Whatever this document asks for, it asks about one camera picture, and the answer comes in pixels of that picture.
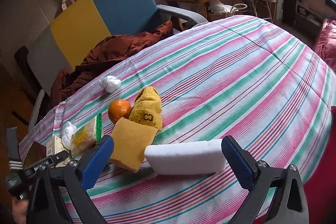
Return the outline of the person's left hand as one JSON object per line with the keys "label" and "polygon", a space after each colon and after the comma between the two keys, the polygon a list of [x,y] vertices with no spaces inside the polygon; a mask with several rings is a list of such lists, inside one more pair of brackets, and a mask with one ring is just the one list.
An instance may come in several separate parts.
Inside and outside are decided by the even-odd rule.
{"label": "person's left hand", "polygon": [[17,224],[26,224],[26,213],[29,205],[29,200],[18,200],[13,197],[12,216]]}

